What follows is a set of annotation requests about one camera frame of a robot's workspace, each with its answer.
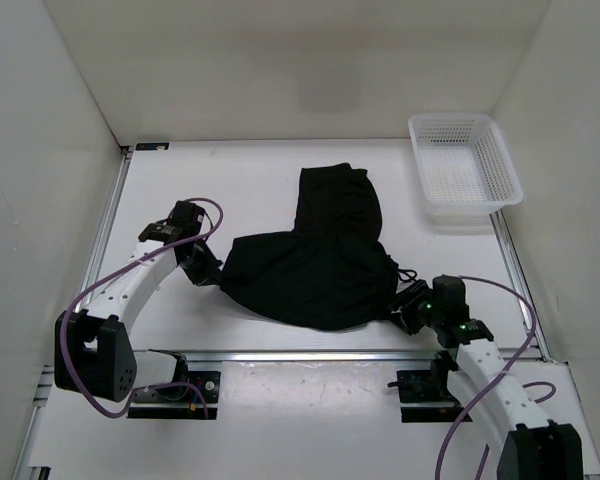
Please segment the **black shorts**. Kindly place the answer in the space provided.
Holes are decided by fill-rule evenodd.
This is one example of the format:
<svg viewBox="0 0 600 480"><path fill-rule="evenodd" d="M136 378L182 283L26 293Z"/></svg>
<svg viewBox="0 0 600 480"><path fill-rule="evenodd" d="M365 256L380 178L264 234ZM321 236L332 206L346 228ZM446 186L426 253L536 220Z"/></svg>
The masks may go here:
<svg viewBox="0 0 600 480"><path fill-rule="evenodd" d="M342 331L386 320L402 269L379 241L382 214L364 169L305 168L294 227L234 240L220 289L257 315L293 326Z"/></svg>

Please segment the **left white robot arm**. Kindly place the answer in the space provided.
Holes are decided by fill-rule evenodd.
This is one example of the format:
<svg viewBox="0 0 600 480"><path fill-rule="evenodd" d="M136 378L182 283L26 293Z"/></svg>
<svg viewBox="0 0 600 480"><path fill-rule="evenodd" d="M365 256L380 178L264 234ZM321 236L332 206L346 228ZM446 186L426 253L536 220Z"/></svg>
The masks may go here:
<svg viewBox="0 0 600 480"><path fill-rule="evenodd" d="M201 237L203 219L161 220L139 235L123 273L97 286L81 309L55 325L54 382L77 392L63 354L94 398L120 402L136 388L155 385L168 400L186 395L185 357L168 350L134 351L129 333L140 312L173 271L182 269L198 286L214 285L221 262Z"/></svg>

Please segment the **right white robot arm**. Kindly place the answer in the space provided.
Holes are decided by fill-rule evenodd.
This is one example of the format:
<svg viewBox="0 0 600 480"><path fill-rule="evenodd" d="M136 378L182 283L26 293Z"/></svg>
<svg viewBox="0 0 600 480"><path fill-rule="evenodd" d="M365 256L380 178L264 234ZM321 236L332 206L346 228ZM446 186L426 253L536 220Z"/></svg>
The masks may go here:
<svg viewBox="0 0 600 480"><path fill-rule="evenodd" d="M429 328L441 349L429 371L402 370L390 387L398 390L404 404L456 403L437 455L435 478L441 478L451 440L465 420L482 433L484 451L497 454L499 479L583 478L582 440L576 428L554 420L512 372L535 337L534 307L525 306L531 317L526 339L504 359L486 324L470 315L466 280L448 275L432 282L414 280L396 294L391 306L395 326L408 335Z"/></svg>

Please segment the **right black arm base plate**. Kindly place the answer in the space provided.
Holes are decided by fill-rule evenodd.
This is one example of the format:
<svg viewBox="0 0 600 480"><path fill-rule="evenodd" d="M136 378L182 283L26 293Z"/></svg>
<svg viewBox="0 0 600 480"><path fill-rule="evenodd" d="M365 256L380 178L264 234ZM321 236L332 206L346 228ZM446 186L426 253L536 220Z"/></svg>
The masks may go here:
<svg viewBox="0 0 600 480"><path fill-rule="evenodd" d="M463 410L429 370L398 370L387 388L398 393L403 424L451 424Z"/></svg>

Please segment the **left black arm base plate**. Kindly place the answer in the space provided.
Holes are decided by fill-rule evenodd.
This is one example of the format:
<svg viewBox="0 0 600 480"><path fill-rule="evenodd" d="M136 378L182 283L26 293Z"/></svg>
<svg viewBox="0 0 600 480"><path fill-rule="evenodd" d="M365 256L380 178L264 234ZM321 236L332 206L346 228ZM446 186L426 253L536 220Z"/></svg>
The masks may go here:
<svg viewBox="0 0 600 480"><path fill-rule="evenodd" d="M139 372L127 412L129 419L216 420L221 372L199 369L186 356L167 350L136 353Z"/></svg>

